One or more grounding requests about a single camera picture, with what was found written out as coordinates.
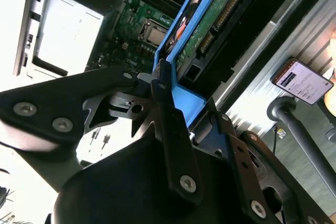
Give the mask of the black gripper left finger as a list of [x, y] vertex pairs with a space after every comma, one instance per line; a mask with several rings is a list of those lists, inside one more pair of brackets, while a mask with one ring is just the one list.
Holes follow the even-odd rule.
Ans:
[[88, 71], [1, 93], [4, 144], [55, 159], [71, 155], [84, 134], [117, 118], [132, 121], [135, 142], [160, 142], [168, 188], [193, 205], [203, 187], [183, 113], [172, 97], [171, 65], [161, 61], [146, 82], [120, 66]]

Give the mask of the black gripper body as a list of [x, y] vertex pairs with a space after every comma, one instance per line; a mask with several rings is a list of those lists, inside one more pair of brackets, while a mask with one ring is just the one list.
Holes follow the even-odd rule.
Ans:
[[145, 138], [73, 175], [60, 191], [52, 223], [243, 223], [229, 166], [194, 149], [204, 188], [193, 206], [169, 188], [163, 147]]

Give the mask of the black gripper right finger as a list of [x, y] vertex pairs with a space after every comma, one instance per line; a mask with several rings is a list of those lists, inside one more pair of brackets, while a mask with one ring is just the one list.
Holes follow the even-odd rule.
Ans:
[[[332, 223], [256, 134], [236, 137], [230, 118], [216, 110], [213, 100], [208, 109], [232, 169], [243, 223]], [[267, 189], [280, 197], [280, 219], [265, 198]]]

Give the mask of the person's bare hand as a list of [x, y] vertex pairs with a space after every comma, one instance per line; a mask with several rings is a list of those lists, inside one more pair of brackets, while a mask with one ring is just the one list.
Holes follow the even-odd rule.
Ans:
[[336, 83], [335, 83], [335, 73], [331, 76], [330, 80], [333, 83], [333, 87], [324, 95], [324, 104], [328, 111], [336, 116]]

